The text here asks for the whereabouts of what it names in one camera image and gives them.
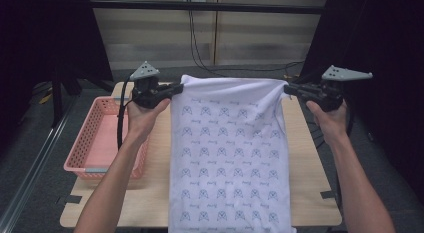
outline gray carpet floor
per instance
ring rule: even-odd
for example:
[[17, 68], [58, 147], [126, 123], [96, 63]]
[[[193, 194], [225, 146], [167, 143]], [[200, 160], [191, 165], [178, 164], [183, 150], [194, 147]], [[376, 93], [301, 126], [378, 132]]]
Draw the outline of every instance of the gray carpet floor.
[[[281, 66], [268, 66], [268, 69]], [[258, 72], [246, 70], [233, 70], [239, 66], [219, 71], [219, 74], [232, 77], [261, 77], [283, 79], [284, 74], [296, 73], [298, 69]], [[249, 69], [264, 69], [263, 66], [249, 66]], [[122, 81], [131, 71], [114, 72], [116, 82]], [[190, 74], [197, 77], [214, 77], [213, 74], [197, 67], [161, 69], [161, 80], [179, 81], [182, 74]], [[81, 81], [82, 94], [76, 99], [72, 107], [68, 121], [56, 142], [51, 155], [42, 169], [40, 177], [35, 182], [28, 201], [19, 215], [13, 228], [13, 232], [71, 232], [71, 229], [63, 228], [59, 223], [60, 215], [64, 206], [57, 204], [59, 197], [67, 196], [76, 180], [76, 176], [63, 170], [63, 164], [82, 126], [85, 116], [97, 96], [109, 95], [110, 93], [98, 89], [89, 82]], [[35, 95], [31, 101], [31, 107], [26, 113], [21, 125], [14, 133], [12, 144], [6, 146], [7, 152], [0, 161], [0, 215], [2, 215], [18, 188], [25, 178], [28, 169], [33, 164], [45, 139], [47, 138], [52, 123], [52, 101], [38, 104], [42, 94]], [[71, 101], [71, 97], [64, 93], [64, 105]], [[312, 116], [305, 106], [301, 104], [305, 118], [312, 121]], [[310, 124], [310, 130], [316, 126]], [[351, 140], [358, 153], [363, 167], [388, 208], [397, 232], [424, 232], [424, 209], [417, 201], [414, 193], [405, 183], [403, 178], [390, 165], [384, 155], [383, 149], [378, 142], [370, 141], [368, 130], [360, 119], [355, 119]], [[316, 144], [320, 144], [322, 138], [319, 131], [314, 131], [313, 137], [318, 137]], [[333, 190], [336, 189], [335, 166], [332, 154], [326, 144], [318, 148], [324, 170]], [[333, 230], [344, 230], [345, 226], [334, 227]], [[298, 232], [318, 233], [326, 232], [326, 227], [304, 227]], [[118, 229], [117, 232], [166, 232], [166, 229]]]

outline wooden table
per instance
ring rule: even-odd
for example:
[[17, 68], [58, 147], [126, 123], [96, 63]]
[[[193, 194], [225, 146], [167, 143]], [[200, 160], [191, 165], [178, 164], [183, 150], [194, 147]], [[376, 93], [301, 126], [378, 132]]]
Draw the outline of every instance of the wooden table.
[[[114, 92], [114, 95], [120, 94], [120, 91]], [[339, 225], [341, 215], [335, 200], [322, 199], [320, 194], [329, 191], [330, 186], [299, 102], [295, 97], [285, 98], [282, 105], [289, 143], [292, 225]], [[151, 133], [143, 176], [128, 185], [118, 227], [168, 226], [170, 126], [168, 107], [159, 115]], [[79, 204], [66, 204], [60, 218], [62, 226], [75, 227], [97, 184], [98, 181], [76, 180], [71, 195], [82, 196], [82, 199]]]

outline white cloth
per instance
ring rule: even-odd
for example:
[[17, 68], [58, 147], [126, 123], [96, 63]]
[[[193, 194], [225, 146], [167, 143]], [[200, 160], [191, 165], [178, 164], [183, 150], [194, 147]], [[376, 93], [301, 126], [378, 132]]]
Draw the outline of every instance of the white cloth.
[[172, 99], [169, 232], [291, 227], [281, 80], [182, 77]]

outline pink basket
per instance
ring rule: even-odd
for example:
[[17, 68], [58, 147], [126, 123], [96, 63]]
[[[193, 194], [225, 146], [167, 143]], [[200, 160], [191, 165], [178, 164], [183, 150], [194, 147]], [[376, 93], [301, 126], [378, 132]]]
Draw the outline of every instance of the pink basket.
[[[112, 97], [94, 100], [77, 139], [63, 168], [82, 179], [100, 179], [118, 153], [116, 131], [119, 105]], [[122, 135], [128, 131], [128, 117], [124, 118]], [[131, 179], [140, 178], [147, 152], [148, 140], [140, 147], [134, 163]]]

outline wall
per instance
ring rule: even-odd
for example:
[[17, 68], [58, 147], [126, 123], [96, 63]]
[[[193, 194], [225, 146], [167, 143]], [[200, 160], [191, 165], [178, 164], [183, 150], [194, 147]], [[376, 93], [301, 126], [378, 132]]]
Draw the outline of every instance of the wall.
[[[140, 0], [182, 1], [182, 0]], [[323, 6], [325, 0], [207, 0], [207, 2]], [[195, 65], [187, 11], [95, 9], [112, 70]], [[205, 65], [270, 64], [303, 60], [317, 15], [193, 12]]]

